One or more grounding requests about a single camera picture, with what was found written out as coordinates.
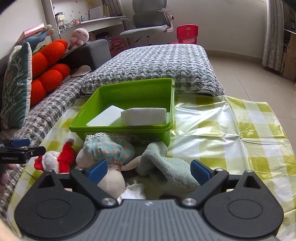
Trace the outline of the person's left hand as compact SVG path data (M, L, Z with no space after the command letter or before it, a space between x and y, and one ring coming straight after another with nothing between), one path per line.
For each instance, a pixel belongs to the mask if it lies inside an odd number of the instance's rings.
M8 170L14 170L15 168L16 168L16 164L8 164L8 167L7 167ZM7 181L8 181L8 174L5 171L4 173L1 174L0 197L4 195Z

